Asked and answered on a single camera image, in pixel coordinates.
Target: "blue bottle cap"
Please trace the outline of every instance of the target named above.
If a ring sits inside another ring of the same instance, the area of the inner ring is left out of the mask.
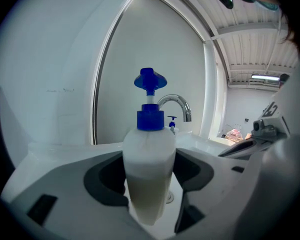
[[[169,123],[169,127],[171,127],[171,126],[176,127],[176,123],[174,122],[174,120],[177,117],[174,115],[168,115],[168,118],[172,118],[172,121]]]
[[[154,96],[155,90],[167,85],[167,80],[153,68],[147,67],[140,70],[134,85],[146,90],[147,96]],[[136,127],[142,131],[162,130],[165,127],[165,113],[159,110],[157,104],[143,104],[141,111],[137,112]]]

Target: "ceiling light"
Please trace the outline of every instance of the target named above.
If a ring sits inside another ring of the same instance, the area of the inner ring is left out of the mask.
[[[279,81],[279,76],[273,76],[273,75],[266,75],[266,74],[253,74],[253,79],[264,79],[264,80],[272,80],[272,81]]]

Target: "soap dispenser bottle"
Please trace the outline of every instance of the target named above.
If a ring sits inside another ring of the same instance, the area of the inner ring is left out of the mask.
[[[124,138],[123,164],[138,220],[154,225],[164,212],[176,155],[175,137],[154,104],[155,90],[167,80],[152,68],[142,68],[134,85],[146,90],[147,104],[137,112],[137,129]]]

